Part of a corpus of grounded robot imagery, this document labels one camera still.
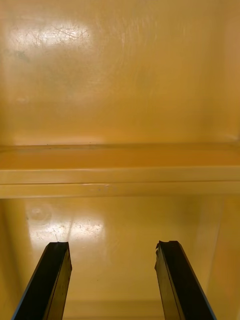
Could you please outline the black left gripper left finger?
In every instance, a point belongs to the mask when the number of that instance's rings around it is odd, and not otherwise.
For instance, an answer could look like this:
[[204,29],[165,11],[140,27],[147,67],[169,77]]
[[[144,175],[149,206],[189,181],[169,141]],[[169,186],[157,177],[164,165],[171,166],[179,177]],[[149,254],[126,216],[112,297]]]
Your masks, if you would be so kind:
[[68,242],[50,242],[28,282],[13,320],[61,320],[72,273]]

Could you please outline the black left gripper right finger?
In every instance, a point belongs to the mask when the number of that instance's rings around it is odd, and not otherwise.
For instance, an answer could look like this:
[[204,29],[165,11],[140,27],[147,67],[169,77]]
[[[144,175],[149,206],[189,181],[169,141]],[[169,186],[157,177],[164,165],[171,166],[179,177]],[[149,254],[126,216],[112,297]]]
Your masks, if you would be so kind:
[[182,245],[159,241],[155,271],[166,320],[215,320],[216,316]]

